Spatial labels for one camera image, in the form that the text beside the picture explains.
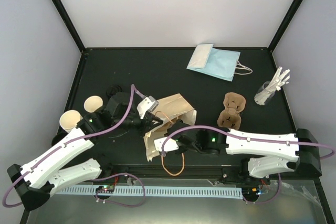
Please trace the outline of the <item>brown paper bag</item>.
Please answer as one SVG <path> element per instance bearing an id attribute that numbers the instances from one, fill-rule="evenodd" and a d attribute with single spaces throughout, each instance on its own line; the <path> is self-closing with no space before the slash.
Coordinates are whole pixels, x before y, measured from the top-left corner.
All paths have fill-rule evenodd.
<path id="1" fill-rule="evenodd" d="M 197 117 L 197 111 L 179 93 L 161 98 L 158 103 L 159 105 L 153 114 L 161 119 L 163 124 L 146 132 L 143 137 L 148 162 L 160 155 L 161 146 L 165 140 L 164 134 L 167 133 L 168 128 L 177 120 L 182 120 L 188 125 L 194 125 Z"/>

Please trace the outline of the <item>single paper cup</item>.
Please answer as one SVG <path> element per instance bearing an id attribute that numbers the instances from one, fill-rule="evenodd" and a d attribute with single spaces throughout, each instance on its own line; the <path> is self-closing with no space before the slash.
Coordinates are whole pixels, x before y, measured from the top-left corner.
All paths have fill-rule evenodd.
<path id="1" fill-rule="evenodd" d="M 89 113 L 95 112 L 102 106 L 103 106 L 103 99 L 97 95 L 88 97 L 83 104 L 85 111 Z"/>

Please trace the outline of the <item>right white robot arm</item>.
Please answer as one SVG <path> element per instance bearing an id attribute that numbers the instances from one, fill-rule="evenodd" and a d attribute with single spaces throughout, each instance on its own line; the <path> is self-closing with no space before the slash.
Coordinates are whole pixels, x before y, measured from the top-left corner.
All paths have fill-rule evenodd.
<path id="1" fill-rule="evenodd" d="M 211 126 L 180 126 L 171 138 L 180 149 L 202 155 L 219 155 L 222 150 L 227 155 L 249 154 L 238 171 L 245 184 L 286 172 L 309 178 L 322 175 L 318 142 L 306 129 L 274 135 Z"/>

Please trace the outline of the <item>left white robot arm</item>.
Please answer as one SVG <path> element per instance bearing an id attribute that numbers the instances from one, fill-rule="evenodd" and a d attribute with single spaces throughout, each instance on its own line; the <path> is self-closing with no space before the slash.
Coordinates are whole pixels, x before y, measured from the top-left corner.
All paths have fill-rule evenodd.
<path id="1" fill-rule="evenodd" d="M 138 91 L 118 92 L 107 105 L 86 109 L 87 114 L 52 148 L 27 164 L 10 166 L 7 169 L 13 183 L 10 189 L 16 190 L 21 199 L 20 205 L 32 211 L 45 204 L 56 192 L 69 186 L 87 180 L 108 181 L 113 169 L 104 154 L 94 154 L 72 167 L 68 163 L 94 147 L 98 136 L 102 134 L 123 128 L 136 129 L 143 135 L 162 125 L 163 121 L 153 114 L 158 101 L 152 96 L 141 94 L 139 96 L 142 100 L 135 104 L 135 94 Z"/>

